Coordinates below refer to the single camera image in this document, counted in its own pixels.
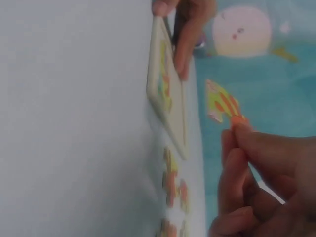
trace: white puzzle board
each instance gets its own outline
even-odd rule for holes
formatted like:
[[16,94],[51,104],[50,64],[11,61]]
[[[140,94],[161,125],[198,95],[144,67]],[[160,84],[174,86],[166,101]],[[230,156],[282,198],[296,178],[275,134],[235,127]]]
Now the white puzzle board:
[[171,40],[161,17],[154,17],[153,21],[147,94],[181,157],[187,159],[185,93],[173,65]]

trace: puzzle piece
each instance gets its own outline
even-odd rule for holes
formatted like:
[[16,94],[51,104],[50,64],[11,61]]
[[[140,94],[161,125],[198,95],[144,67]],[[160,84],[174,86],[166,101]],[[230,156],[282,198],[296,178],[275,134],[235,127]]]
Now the puzzle piece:
[[165,148],[163,158],[166,162],[167,170],[163,173],[162,185],[167,192],[167,205],[173,207],[175,198],[177,197],[177,186],[175,179],[178,175],[178,165],[169,148]]
[[163,109],[171,111],[172,99],[170,97],[170,76],[168,73],[167,46],[164,40],[160,42],[160,73],[158,82],[158,93],[161,95]]
[[166,163],[168,172],[178,172],[177,162],[168,147],[164,148],[163,150],[163,158]]
[[189,237],[189,231],[188,231],[188,226],[187,226],[186,220],[184,220],[182,222],[182,228],[180,230],[180,237]]
[[189,213],[189,194],[188,194],[188,186],[186,184],[186,182],[181,179],[180,180],[180,186],[178,187],[178,194],[179,194],[179,198],[180,198],[180,205],[181,205],[181,209],[185,212],[185,213]]
[[162,219],[161,230],[156,237],[177,237],[177,228],[166,219]]
[[212,119],[223,123],[223,114],[226,114],[230,118],[232,127],[239,123],[249,124],[249,121],[240,112],[238,100],[224,88],[211,80],[206,80],[206,88],[208,115]]
[[163,188],[167,192],[167,205],[173,207],[174,200],[177,197],[177,186],[175,184],[175,178],[178,175],[177,172],[164,172],[163,173]]

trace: teal blanket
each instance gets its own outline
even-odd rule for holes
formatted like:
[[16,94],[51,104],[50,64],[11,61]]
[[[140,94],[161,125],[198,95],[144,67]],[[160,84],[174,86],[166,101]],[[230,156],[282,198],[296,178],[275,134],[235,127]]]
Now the teal blanket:
[[235,115],[261,132],[316,134],[316,1],[218,5],[196,51],[207,226],[217,215],[221,132]]

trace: fingernail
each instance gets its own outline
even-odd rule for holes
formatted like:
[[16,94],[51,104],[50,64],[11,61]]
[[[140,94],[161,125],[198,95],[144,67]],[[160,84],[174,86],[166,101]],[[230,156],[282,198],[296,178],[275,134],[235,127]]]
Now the fingernail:
[[241,132],[252,132],[252,127],[249,124],[246,123],[238,123],[233,126],[233,130],[241,131]]
[[183,70],[183,64],[175,62],[175,69],[176,69],[177,73],[180,74]]
[[236,211],[228,214],[230,217],[239,217],[244,216],[248,214],[249,212],[252,212],[252,208],[250,206],[242,207],[240,209],[237,209]]
[[153,12],[165,16],[168,13],[168,5],[163,1],[156,1],[153,5]]

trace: white cartoon character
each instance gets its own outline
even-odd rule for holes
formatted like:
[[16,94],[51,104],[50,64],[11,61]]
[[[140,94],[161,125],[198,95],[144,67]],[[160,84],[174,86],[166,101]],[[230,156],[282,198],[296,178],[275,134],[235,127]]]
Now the white cartoon character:
[[218,55],[253,57],[269,49],[272,27],[269,18],[251,6],[236,6],[219,12],[214,19],[213,40]]

